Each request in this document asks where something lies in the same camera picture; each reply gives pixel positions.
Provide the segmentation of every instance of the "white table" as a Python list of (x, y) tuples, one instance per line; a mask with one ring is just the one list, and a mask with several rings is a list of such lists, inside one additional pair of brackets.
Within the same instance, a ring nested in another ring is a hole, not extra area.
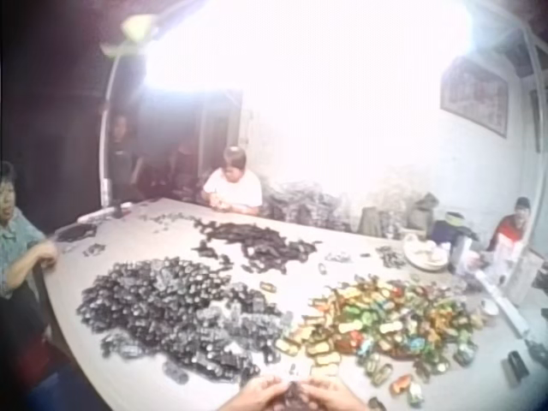
[[(144, 359), (124, 361), (116, 355), (104, 359), (99, 342), (101, 335), (92, 334), (76, 315), (81, 302), (81, 291), (90, 287), (96, 276), (105, 275), (116, 263), (141, 259), (162, 259), (166, 256), (180, 256), (197, 260), (198, 255), (191, 248), (197, 247), (203, 238), (193, 223), (188, 220), (175, 221), (168, 230), (153, 221), (143, 221), (140, 216), (156, 217), (170, 212), (183, 212), (193, 217), (202, 217), (205, 221), (256, 223), (279, 230), (289, 239), (305, 241), (323, 241), (319, 251), (311, 255), (309, 263), (291, 262), (288, 275), (277, 271), (266, 274), (248, 274), (240, 268), (244, 263), (239, 245), (228, 246), (215, 241), (218, 252), (228, 254), (235, 262), (232, 271), (233, 281), (245, 281), (251, 287), (258, 288), (259, 281), (276, 284), (278, 292), (273, 300), (283, 310), (301, 313), (307, 309), (307, 299), (324, 291), (327, 283), (352, 281), (354, 274), (365, 276), (368, 273), (384, 278), (408, 278), (410, 268), (403, 270), (386, 269), (377, 257), (375, 248), (382, 245), (400, 247), (396, 241), (351, 235), (325, 229), (303, 227), (291, 223), (281, 223), (256, 217), (235, 214), (221, 214), (207, 208), (183, 204), (172, 200), (160, 200), (147, 206), (136, 205), (132, 213), (122, 220), (110, 220), (102, 223), (97, 236), (76, 243), (76, 247), (63, 253), (55, 272), (45, 277), (45, 284), (51, 299), (57, 321), (75, 358), (80, 363), (98, 393), (115, 411), (212, 411), (238, 391), (236, 384), (214, 384), (191, 373), (188, 384), (180, 386), (165, 377), (162, 372), (164, 357), (146, 357)], [(95, 257), (84, 257), (83, 251), (93, 243), (106, 245), (106, 250)], [(353, 255), (355, 264), (326, 263), (328, 276), (318, 272), (318, 263), (323, 261), (329, 251), (346, 251)], [(371, 258), (359, 258), (360, 253), (370, 253)], [(210, 259), (202, 259), (213, 265)], [(448, 274), (420, 273), (425, 283), (430, 281), (448, 282)], [(521, 313), (534, 330), (541, 336), (547, 334), (546, 323), (539, 315), (540, 304), (544, 296), (538, 290), (532, 290), (530, 298), (521, 308)], [(470, 303), (477, 304), (477, 298)], [(430, 384), (423, 385), (426, 402), (424, 410), (512, 410), (526, 409), (548, 392), (548, 372), (533, 362), (525, 343), (516, 338), (504, 318), (497, 319), (493, 327), (476, 331), (474, 341), (479, 345), (475, 362), (468, 368), (460, 368), (451, 360), (452, 369), (442, 376), (432, 378)], [(520, 352), (531, 375), (512, 388), (503, 372), (502, 360), (512, 350)], [(260, 355), (256, 356), (262, 364)], [(397, 362), (388, 358), (395, 366), (393, 377), (412, 372), (411, 362)], [(281, 364), (272, 366), (264, 372), (276, 372), (289, 369), (294, 359), (284, 356)], [(405, 396), (391, 398), (388, 384), (375, 389), (364, 376), (363, 369), (354, 365), (354, 357), (343, 359), (340, 377), (361, 398), (367, 400), (377, 396), (387, 408), (392, 410), (410, 409)]]

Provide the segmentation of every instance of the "cap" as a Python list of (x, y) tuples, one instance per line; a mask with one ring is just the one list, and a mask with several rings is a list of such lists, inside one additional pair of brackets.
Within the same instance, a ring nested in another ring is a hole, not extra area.
[(527, 197), (520, 197), (517, 199), (515, 203), (515, 208), (527, 208), (528, 210), (531, 210), (531, 202)]

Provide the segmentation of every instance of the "picture frame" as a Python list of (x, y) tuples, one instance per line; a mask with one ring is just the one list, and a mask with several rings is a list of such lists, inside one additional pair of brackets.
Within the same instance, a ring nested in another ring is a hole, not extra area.
[(506, 138), (508, 82), (466, 57), (457, 58), (445, 71), (440, 107)]

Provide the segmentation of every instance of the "red shirt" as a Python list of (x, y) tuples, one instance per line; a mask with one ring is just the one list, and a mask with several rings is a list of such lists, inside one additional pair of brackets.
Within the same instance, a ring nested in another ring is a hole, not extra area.
[(515, 226), (514, 215), (506, 216), (505, 218), (500, 220), (500, 223), (498, 224), (497, 229), (495, 230), (495, 233), (491, 238), (491, 243), (489, 244), (487, 251), (495, 250), (495, 248), (497, 247), (499, 234), (510, 238), (510, 240), (512, 240), (513, 242), (518, 242), (519, 240), (521, 240), (521, 238), (523, 238), (523, 231), (523, 228), (518, 229)]

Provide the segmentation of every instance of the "blue shirt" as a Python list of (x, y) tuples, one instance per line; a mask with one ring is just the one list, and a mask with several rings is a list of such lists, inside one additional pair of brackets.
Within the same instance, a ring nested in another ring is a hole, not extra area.
[(44, 234), (34, 227), (18, 208), (15, 208), (14, 216), (9, 220), (7, 227), (0, 225), (0, 297), (9, 298), (13, 291), (6, 284), (10, 266), (30, 247), (44, 239)]

